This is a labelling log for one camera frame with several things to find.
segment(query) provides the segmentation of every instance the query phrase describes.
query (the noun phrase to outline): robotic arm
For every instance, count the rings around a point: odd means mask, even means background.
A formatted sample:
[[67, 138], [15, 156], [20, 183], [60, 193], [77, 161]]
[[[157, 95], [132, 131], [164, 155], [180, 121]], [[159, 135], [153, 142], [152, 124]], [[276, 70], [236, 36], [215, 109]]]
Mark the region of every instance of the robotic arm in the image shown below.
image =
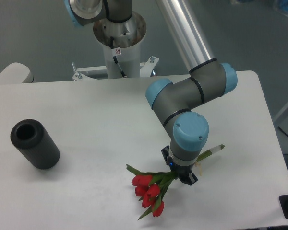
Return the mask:
[[[66, 1], [78, 23], [86, 24], [104, 18], [101, 20], [104, 30], [109, 26], [111, 30], [103, 31], [100, 36], [103, 38], [102, 41], [97, 39], [106, 46], [131, 48], [145, 35], [146, 28], [142, 17], [132, 13], [132, 0], [70, 0], [70, 3]], [[166, 164], [178, 173], [183, 183], [192, 185], [197, 181], [192, 167], [207, 141], [209, 125], [203, 116], [191, 110], [232, 91], [237, 86], [238, 79], [235, 70], [229, 64], [219, 64], [212, 54], [187, 0], [156, 2], [166, 19], [190, 77], [176, 84], [169, 79], [160, 79], [148, 87], [145, 95], [171, 138], [170, 145], [162, 149]]]

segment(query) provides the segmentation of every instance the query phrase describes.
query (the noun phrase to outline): metal bracket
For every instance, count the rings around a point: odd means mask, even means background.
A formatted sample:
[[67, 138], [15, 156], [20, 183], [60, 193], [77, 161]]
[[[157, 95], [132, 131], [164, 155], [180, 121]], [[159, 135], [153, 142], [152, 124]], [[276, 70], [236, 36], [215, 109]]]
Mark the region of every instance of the metal bracket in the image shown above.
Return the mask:
[[[156, 76], [155, 66], [158, 63], [159, 58], [151, 56], [147, 62], [140, 63], [140, 77], [151, 77]], [[105, 75], [107, 73], [106, 66], [96, 66], [96, 67], [85, 67], [85, 68], [76, 68], [75, 63], [72, 63], [72, 68], [74, 75], [72, 79], [74, 81], [79, 81], [82, 79], [91, 79], [94, 80], [94, 77], [88, 76], [96, 76], [96, 75]]]

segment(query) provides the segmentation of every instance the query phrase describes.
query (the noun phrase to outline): black ring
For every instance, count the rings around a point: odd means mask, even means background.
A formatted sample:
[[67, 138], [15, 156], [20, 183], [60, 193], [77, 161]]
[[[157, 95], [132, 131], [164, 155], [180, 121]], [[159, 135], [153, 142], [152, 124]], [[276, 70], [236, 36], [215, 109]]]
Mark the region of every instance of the black ring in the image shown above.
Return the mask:
[[213, 59], [210, 59], [208, 61], [205, 61], [203, 62], [202, 64], [199, 64], [198, 66], [192, 68], [190, 71], [189, 71], [189, 74], [191, 74], [192, 72], [196, 71], [197, 69], [199, 69], [200, 67], [203, 67], [204, 65], [207, 65], [209, 64], [210, 62], [213, 62], [213, 61], [217, 61], [216, 58], [213, 58]]
[[194, 77], [190, 77], [189, 79], [191, 79], [195, 83], [195, 85], [197, 86], [198, 91], [200, 92], [200, 95], [201, 95], [201, 100], [202, 100], [201, 104], [204, 104], [205, 103], [205, 96], [204, 96], [204, 92], [203, 92], [201, 85], [198, 83], [198, 81]]
[[167, 123], [175, 116], [177, 116], [178, 114], [184, 113], [184, 112], [191, 112], [190, 109], [180, 109], [177, 112], [174, 112], [171, 116], [169, 116], [165, 122], [163, 123], [163, 127], [165, 127], [167, 125]]

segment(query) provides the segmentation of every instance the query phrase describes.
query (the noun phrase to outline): black cylinder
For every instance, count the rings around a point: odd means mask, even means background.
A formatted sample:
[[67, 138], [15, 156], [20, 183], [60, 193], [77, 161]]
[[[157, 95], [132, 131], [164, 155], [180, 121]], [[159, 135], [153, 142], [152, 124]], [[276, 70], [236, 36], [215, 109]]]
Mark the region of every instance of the black cylinder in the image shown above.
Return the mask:
[[60, 151], [43, 125], [33, 119], [17, 123], [11, 131], [12, 144], [38, 169], [49, 169]]

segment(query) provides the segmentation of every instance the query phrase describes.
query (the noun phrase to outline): cable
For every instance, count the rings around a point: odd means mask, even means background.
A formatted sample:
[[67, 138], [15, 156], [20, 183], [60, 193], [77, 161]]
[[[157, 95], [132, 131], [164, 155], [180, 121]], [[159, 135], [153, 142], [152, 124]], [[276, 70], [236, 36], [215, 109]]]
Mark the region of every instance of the cable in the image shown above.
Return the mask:
[[284, 130], [282, 130], [281, 127], [277, 126], [277, 128], [278, 128], [279, 131], [281, 131], [286, 137], [288, 137], [288, 134], [287, 134]]
[[[111, 39], [110, 48], [114, 49], [114, 37], [110, 37], [110, 39]], [[119, 67], [121, 76], [123, 78], [127, 78], [127, 75], [124, 73], [123, 69], [121, 68], [119, 61], [117, 60], [116, 56], [113, 56], [113, 60], [114, 60], [115, 64], [117, 64], [117, 66]]]

